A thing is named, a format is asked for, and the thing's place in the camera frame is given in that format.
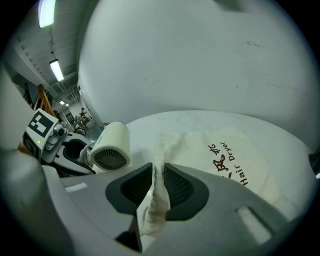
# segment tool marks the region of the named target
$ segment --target ceiling light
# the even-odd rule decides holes
[[[40,0],[38,6],[39,27],[54,23],[56,0]]]
[[[64,76],[62,75],[62,72],[61,72],[61,69],[60,69],[60,66],[59,66],[59,63],[58,63],[58,60],[55,59],[53,61],[50,61],[49,62],[50,64],[50,67],[56,77],[56,79],[60,82],[61,80],[64,79]]]

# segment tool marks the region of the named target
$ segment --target table surface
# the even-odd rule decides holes
[[[262,153],[274,174],[285,199],[276,207],[289,220],[308,207],[318,184],[309,163],[311,150],[289,132],[257,118],[220,111],[184,110],[145,116],[128,123],[127,127],[131,166],[154,162],[155,140],[160,134],[238,128]]]

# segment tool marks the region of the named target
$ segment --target floor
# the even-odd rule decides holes
[[[86,135],[88,135],[90,141],[96,142],[103,130],[103,128],[99,127],[99,125],[96,124],[85,132]]]

